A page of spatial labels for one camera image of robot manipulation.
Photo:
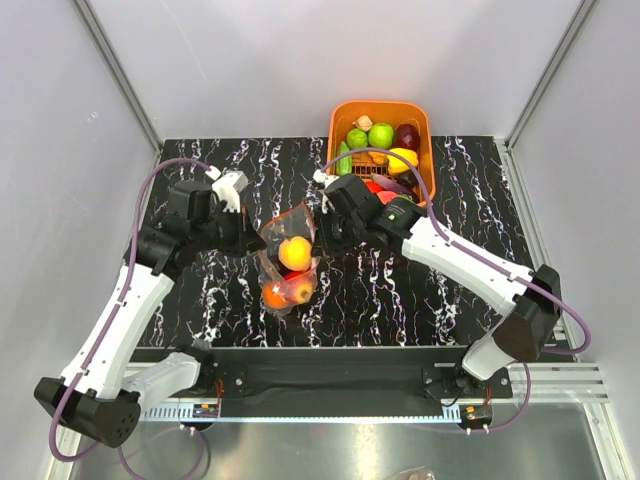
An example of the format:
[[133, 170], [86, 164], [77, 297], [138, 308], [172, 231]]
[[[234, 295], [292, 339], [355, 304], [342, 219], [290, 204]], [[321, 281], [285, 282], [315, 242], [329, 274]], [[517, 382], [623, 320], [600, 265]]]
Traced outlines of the clear orange zip bag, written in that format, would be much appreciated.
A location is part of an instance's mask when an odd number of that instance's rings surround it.
[[286, 315], [310, 302], [317, 287], [319, 258], [312, 254], [316, 228], [311, 211], [300, 203], [270, 220], [260, 231], [260, 284], [266, 310]]

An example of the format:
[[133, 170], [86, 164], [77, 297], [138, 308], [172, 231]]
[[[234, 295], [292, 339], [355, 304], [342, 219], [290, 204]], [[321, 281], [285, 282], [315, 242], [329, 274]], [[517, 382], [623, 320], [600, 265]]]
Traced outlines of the red orange mango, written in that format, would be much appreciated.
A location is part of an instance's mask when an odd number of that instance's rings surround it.
[[284, 276], [284, 280], [288, 283], [309, 282], [312, 280], [314, 271], [307, 269], [305, 271], [290, 271]]

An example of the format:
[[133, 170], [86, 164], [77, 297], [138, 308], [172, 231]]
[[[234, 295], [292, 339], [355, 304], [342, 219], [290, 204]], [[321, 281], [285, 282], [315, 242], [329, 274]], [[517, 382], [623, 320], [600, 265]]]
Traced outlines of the peach front fruit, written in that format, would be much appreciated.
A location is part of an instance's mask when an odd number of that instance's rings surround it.
[[307, 303], [314, 291], [314, 284], [307, 279], [293, 279], [283, 284], [284, 297], [289, 303], [295, 305]]

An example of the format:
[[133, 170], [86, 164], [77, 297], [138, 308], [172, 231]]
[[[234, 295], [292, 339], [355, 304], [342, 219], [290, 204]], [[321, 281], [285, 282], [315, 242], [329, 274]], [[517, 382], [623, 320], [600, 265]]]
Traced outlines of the peach fruit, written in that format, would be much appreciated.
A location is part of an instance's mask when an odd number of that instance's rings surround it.
[[314, 284], [307, 279], [293, 279], [283, 284], [284, 297], [289, 303], [295, 305], [307, 303], [314, 291]]
[[294, 236], [281, 242], [278, 249], [280, 263], [291, 271], [305, 271], [312, 262], [312, 245], [302, 236]]

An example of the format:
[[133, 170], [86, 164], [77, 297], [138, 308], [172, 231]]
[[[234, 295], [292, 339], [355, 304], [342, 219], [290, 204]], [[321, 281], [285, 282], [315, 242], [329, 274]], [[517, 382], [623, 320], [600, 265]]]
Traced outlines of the orange tangerine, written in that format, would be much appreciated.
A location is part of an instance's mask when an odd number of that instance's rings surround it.
[[262, 288], [262, 298], [265, 306], [271, 310], [284, 310], [290, 307], [290, 302], [274, 290], [273, 283], [267, 283]]

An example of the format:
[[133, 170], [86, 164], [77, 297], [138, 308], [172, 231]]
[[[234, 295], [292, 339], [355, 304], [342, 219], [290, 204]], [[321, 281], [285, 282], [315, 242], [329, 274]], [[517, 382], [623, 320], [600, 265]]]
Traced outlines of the peach top fruit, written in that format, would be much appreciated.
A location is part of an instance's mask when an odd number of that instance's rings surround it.
[[278, 249], [280, 263], [291, 271], [305, 271], [312, 262], [312, 245], [302, 236], [294, 236], [281, 242]]

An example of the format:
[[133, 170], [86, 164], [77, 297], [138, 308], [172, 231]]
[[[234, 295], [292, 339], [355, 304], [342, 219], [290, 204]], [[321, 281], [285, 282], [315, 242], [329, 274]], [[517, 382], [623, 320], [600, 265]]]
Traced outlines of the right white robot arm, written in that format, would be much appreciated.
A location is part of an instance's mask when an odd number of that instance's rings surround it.
[[313, 253], [338, 257], [366, 243], [444, 274], [501, 315], [450, 375], [460, 393], [476, 396], [502, 368], [539, 358], [561, 316], [554, 302], [560, 278], [553, 268], [531, 270], [503, 260], [446, 230], [410, 200], [397, 197], [383, 203], [356, 175], [316, 171], [314, 181], [323, 193], [322, 206], [313, 215]]

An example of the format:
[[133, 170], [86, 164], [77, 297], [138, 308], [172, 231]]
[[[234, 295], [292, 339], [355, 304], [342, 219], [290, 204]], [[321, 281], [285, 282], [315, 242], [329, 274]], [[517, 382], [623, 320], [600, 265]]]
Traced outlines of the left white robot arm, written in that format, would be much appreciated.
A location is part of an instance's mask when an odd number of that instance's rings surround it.
[[203, 396], [214, 388], [214, 356], [204, 342], [136, 374], [126, 368], [152, 314], [199, 253], [241, 258], [265, 248], [240, 201], [247, 184], [243, 173], [232, 171], [211, 184], [180, 181], [170, 188], [164, 218], [131, 242], [116, 287], [80, 351], [59, 377], [43, 377], [35, 387], [55, 427], [116, 448], [142, 413], [178, 392]]

